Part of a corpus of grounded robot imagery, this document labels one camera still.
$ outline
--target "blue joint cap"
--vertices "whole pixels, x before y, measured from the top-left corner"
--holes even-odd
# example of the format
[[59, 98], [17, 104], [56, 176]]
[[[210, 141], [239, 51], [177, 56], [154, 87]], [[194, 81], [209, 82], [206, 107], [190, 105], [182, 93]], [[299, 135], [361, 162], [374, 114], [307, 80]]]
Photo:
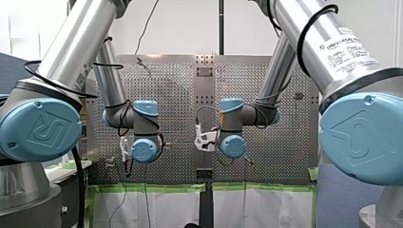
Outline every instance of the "blue joint cap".
[[228, 158], [240, 158], [245, 150], [245, 140], [239, 135], [228, 136], [221, 143], [221, 151]]
[[81, 137], [80, 115], [70, 104], [53, 98], [30, 100], [0, 120], [0, 150], [20, 162], [55, 160]]
[[131, 157], [138, 163], [153, 162], [157, 156], [157, 145], [148, 139], [139, 139], [131, 146]]
[[327, 157], [350, 177], [371, 184], [403, 184], [403, 99], [355, 93], [331, 104], [320, 121]]
[[243, 107], [242, 98], [224, 98], [220, 101], [220, 110], [222, 113], [231, 112]]
[[102, 113], [102, 122], [104, 122], [105, 125], [112, 127], [112, 125], [110, 125], [106, 119], [106, 110], [104, 110], [104, 112]]
[[134, 109], [143, 115], [158, 117], [158, 103], [155, 101], [135, 101]]

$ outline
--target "stainless steel wall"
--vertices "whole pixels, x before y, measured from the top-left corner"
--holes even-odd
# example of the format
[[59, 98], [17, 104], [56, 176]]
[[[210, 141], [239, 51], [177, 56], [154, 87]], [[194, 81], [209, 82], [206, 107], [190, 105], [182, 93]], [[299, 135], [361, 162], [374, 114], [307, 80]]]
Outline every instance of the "stainless steel wall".
[[[245, 127], [247, 140], [243, 160], [230, 161], [222, 154], [197, 151], [195, 111], [200, 105], [218, 107], [221, 98], [242, 97], [252, 102], [258, 95], [270, 57], [251, 56], [139, 56], [118, 57], [127, 98], [159, 102], [161, 132], [171, 149], [147, 166], [135, 164], [130, 181], [156, 183], [194, 183], [197, 168], [213, 168], [214, 181], [262, 181], [309, 183], [308, 167], [317, 165], [317, 90], [311, 80], [296, 68], [292, 83], [281, 103], [280, 122], [266, 130]], [[100, 95], [94, 79], [86, 84], [87, 92]], [[302, 100], [294, 99], [301, 92]], [[88, 157], [94, 161], [92, 183], [125, 181], [117, 130], [102, 123], [101, 99], [87, 101]], [[201, 112], [203, 131], [218, 123], [218, 113]]]

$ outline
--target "label sticker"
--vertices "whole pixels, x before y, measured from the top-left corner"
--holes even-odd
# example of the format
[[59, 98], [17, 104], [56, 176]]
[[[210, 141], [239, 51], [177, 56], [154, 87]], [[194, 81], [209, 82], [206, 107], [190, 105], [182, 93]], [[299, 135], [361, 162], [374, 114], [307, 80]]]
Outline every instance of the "label sticker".
[[347, 72], [358, 66], [377, 64], [377, 60], [354, 35], [340, 35], [318, 46], [334, 72]]
[[340, 27], [338, 28], [338, 30], [343, 34], [353, 34], [353, 31], [349, 28]]

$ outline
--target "white wall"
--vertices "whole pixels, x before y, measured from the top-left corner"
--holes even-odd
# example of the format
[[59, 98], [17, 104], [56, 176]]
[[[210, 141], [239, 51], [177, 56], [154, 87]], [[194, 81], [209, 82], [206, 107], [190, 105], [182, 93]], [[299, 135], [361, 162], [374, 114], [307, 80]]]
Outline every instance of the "white wall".
[[[154, 0], [130, 3], [110, 30], [117, 53], [133, 54]], [[161, 0], [139, 53], [210, 54], [219, 52], [218, 0]], [[258, 5], [225, 1], [225, 54], [271, 55], [277, 36]]]
[[[329, 0], [341, 20], [384, 65], [403, 66], [402, 0]], [[272, 55], [277, 41], [270, 22], [248, 0], [225, 1], [225, 54]], [[43, 58], [66, 19], [67, 0], [0, 0], [0, 52]], [[154, 0], [133, 0], [110, 34], [118, 54], [133, 54]], [[219, 51], [218, 0], [161, 0], [139, 53], [195, 54]]]
[[0, 0], [0, 52], [42, 59], [63, 25], [67, 0]]

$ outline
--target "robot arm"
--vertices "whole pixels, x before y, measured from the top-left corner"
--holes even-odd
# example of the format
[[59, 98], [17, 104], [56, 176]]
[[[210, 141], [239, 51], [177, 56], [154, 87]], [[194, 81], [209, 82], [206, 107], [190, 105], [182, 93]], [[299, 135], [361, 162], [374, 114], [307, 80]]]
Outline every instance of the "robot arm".
[[126, 99], [118, 68], [113, 66], [115, 53], [110, 39], [105, 39], [96, 58], [95, 76], [106, 110], [103, 121], [106, 125], [133, 129], [134, 143], [131, 157], [140, 163], [155, 161], [163, 151], [163, 137], [158, 130], [158, 104], [155, 101], [140, 100], [131, 103]]
[[[53, 41], [40, 76], [19, 81], [0, 108], [0, 152], [20, 162], [45, 162], [63, 156], [79, 141], [81, 103], [77, 95], [98, 54], [97, 61], [114, 63], [106, 34], [129, 1], [78, 1]], [[104, 120], [115, 128], [133, 128], [137, 140], [132, 157], [152, 162], [159, 148], [158, 105], [125, 100], [118, 71], [97, 66], [96, 75], [106, 105]]]
[[402, 85], [403, 69], [383, 67], [338, 21], [335, 5], [322, 0], [255, 2], [277, 19], [282, 35], [255, 103], [221, 101], [221, 151], [240, 157], [245, 150], [244, 125], [276, 122], [279, 94], [297, 57], [323, 97], [319, 138], [328, 158], [361, 181], [402, 184], [403, 94], [393, 85]]

